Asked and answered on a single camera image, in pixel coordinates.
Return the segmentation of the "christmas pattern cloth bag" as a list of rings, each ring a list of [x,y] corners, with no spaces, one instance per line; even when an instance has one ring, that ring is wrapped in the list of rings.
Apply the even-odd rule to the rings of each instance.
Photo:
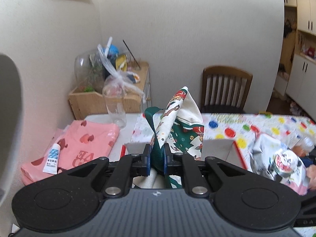
[[[172,153],[187,153],[195,160],[200,160],[203,139],[203,118],[187,86],[179,89],[166,108],[147,108],[143,115],[137,118],[130,142],[151,145],[150,175],[134,178],[133,187],[181,188],[179,176],[163,175],[162,147],[167,143]]]

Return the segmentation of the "white printed cloth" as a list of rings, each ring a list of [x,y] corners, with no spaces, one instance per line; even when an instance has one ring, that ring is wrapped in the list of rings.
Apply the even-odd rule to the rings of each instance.
[[[284,184],[299,195],[308,193],[309,177],[302,160],[280,140],[260,133],[250,152],[253,173]]]

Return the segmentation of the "pink heart plastic bag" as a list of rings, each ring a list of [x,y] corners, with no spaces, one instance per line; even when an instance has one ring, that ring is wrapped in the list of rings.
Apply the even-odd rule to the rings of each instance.
[[[29,163],[21,165],[21,181],[26,186],[51,177],[44,172],[49,152],[60,147],[57,173],[88,163],[99,157],[109,156],[120,132],[116,124],[100,124],[75,120],[65,130],[58,130],[45,153]]]

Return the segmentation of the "balloon pattern tablecloth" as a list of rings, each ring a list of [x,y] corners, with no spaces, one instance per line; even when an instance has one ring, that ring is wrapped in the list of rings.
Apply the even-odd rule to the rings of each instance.
[[[251,170],[250,152],[256,136],[265,133],[280,140],[299,158],[315,145],[315,125],[308,118],[282,115],[204,114],[204,139],[228,139],[237,143],[247,170]],[[310,178],[312,171],[307,168]]]

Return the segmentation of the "clear plastic bottle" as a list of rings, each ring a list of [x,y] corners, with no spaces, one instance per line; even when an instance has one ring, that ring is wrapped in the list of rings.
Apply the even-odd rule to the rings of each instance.
[[[102,95],[112,122],[121,129],[125,128],[126,112],[123,106],[125,91],[114,80],[108,79],[104,83]]]

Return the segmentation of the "small white ointment tube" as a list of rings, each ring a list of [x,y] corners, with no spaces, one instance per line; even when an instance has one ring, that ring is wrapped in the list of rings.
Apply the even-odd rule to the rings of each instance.
[[[47,160],[42,170],[43,173],[57,174],[59,153],[60,153],[60,145],[57,143],[54,143],[48,153]]]

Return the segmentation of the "tied clear plastic bag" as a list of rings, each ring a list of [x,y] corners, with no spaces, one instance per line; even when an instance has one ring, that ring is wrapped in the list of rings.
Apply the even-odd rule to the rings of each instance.
[[[120,70],[116,71],[114,69],[114,67],[110,63],[110,60],[106,57],[101,44],[98,44],[97,48],[98,48],[99,57],[100,57],[103,67],[113,77],[114,82],[118,83],[118,86],[120,86],[124,91],[130,91],[140,96],[142,99],[142,102],[145,103],[146,102],[145,93],[132,83],[132,81],[127,77],[127,73]]]

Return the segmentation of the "wooden dining chair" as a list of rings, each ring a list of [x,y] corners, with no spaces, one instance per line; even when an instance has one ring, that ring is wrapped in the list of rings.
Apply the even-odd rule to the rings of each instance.
[[[244,114],[253,75],[233,66],[213,65],[202,72],[202,113]]]

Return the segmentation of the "glass dome terrarium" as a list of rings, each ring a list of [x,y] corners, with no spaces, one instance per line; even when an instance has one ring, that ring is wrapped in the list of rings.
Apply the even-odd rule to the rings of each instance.
[[[101,62],[99,51],[94,49],[75,58],[74,75],[80,92],[96,91],[101,94],[109,73]]]

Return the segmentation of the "white wall cabinet unit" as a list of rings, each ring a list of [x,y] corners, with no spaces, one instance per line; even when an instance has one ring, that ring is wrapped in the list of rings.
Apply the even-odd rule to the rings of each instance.
[[[284,31],[274,91],[290,112],[315,119],[315,0],[283,0]]]

